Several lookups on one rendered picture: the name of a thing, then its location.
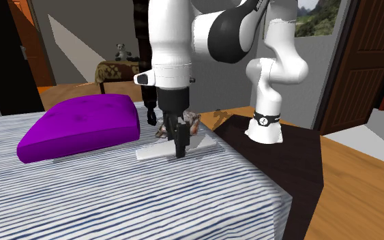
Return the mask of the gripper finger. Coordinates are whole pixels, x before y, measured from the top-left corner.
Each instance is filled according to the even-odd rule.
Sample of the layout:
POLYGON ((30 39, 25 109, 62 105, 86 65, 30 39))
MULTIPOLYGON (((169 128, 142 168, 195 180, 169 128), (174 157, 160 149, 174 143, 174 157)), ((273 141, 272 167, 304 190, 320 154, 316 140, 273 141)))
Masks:
POLYGON ((177 123, 175 130, 176 157, 182 158, 186 154, 186 147, 190 144, 190 124, 177 123))
POLYGON ((168 140, 174 140, 178 116, 175 113, 163 112, 163 119, 168 140))

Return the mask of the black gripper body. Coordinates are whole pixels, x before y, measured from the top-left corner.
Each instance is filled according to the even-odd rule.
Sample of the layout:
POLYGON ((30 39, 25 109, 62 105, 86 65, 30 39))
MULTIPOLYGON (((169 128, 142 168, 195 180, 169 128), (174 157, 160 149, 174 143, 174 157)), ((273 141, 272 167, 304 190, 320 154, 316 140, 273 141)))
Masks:
POLYGON ((183 112, 190 106, 190 88, 183 89, 156 89, 158 96, 158 107, 168 114, 182 116, 183 112))

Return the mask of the brown white crumpled figure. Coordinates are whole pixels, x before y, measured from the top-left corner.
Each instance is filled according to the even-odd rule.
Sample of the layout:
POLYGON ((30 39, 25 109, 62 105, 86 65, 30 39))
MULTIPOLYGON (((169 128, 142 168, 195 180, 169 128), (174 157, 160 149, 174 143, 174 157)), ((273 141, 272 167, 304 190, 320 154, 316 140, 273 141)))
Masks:
MULTIPOLYGON (((195 112, 185 110, 183 112, 183 119, 184 119, 184 121, 188 121, 190 124, 190 135, 191 136, 197 135, 198 125, 200 123, 201 116, 195 112)), ((166 138, 167 137, 168 133, 167 133, 166 128, 163 124, 163 121, 161 121, 161 123, 162 124, 159 126, 158 131, 155 134, 156 138, 166 138)))

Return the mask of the white flat slab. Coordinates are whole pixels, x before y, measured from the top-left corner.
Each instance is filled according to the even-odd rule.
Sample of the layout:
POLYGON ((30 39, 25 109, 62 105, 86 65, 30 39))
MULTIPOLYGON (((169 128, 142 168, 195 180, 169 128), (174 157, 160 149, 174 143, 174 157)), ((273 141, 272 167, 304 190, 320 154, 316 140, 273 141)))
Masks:
MULTIPOLYGON (((186 153, 216 146, 216 141, 208 134, 190 137, 190 144, 185 147, 186 153)), ((158 140, 155 144, 136 150, 137 160, 150 160, 176 156, 174 140, 158 140)))

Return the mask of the small table with patterned cloth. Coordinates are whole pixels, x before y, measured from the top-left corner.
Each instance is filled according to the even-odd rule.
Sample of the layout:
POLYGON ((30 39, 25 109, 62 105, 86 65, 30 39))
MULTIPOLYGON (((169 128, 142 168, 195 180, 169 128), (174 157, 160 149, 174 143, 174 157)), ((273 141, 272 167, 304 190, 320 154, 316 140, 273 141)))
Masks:
POLYGON ((100 87, 101 94, 105 94, 104 83, 133 81, 138 74, 138 62, 131 61, 103 61, 95 70, 95 83, 100 87))

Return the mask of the panda plush toy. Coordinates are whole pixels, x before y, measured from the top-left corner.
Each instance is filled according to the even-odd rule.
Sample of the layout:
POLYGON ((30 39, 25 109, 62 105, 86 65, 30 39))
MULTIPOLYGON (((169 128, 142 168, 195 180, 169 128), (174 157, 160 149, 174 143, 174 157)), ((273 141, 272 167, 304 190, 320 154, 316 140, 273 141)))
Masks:
POLYGON ((115 54, 116 61, 130 61, 132 53, 125 49, 125 44, 116 44, 117 53, 115 54))

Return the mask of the blue white striped bed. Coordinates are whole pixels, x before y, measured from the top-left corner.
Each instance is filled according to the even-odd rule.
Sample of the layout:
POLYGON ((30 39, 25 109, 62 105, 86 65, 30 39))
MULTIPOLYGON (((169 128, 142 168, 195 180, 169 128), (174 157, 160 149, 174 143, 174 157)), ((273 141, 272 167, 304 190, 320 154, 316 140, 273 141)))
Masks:
POLYGON ((205 125, 206 149, 140 161, 156 127, 137 105, 135 142, 25 164, 40 113, 0 117, 0 240, 283 240, 292 198, 205 125))

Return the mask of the purple cushion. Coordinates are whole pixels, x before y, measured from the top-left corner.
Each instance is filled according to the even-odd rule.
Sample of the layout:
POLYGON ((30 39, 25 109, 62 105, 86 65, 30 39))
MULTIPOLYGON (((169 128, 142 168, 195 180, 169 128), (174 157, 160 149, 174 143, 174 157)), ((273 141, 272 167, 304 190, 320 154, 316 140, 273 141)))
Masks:
POLYGON ((28 164, 132 142, 140 131, 130 96, 86 95, 54 105, 23 136, 16 153, 28 164))

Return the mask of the dark robot stand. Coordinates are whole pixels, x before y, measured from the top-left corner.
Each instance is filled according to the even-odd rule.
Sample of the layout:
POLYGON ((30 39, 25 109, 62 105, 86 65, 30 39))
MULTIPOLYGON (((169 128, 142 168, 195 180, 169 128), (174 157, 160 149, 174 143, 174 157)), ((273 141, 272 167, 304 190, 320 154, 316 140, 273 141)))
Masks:
POLYGON ((304 240, 324 187, 320 134, 282 124, 283 142, 264 145, 244 134, 250 118, 233 115, 214 132, 292 196, 284 240, 304 240))

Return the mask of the orange wooden door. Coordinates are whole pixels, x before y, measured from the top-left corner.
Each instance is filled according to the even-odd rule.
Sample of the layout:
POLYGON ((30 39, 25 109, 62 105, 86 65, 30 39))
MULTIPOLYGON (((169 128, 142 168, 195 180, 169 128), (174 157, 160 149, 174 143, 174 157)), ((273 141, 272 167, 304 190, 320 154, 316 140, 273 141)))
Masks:
POLYGON ((27 0, 7 0, 37 87, 55 86, 27 0))

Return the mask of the dark brown panelled door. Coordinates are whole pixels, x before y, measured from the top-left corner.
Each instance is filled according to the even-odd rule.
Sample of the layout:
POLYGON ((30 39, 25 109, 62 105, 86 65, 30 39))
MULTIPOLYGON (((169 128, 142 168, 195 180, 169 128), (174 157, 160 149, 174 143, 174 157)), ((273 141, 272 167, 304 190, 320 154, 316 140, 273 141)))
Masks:
POLYGON ((383 77, 384 0, 357 0, 320 133, 365 124, 383 77))

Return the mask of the landscape wall picture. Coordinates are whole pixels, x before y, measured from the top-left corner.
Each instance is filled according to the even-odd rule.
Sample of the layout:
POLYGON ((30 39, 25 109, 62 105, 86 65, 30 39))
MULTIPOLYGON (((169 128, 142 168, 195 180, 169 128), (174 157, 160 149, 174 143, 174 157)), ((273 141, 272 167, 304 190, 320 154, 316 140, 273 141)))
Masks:
POLYGON ((341 0, 297 0, 295 37, 331 35, 341 0))

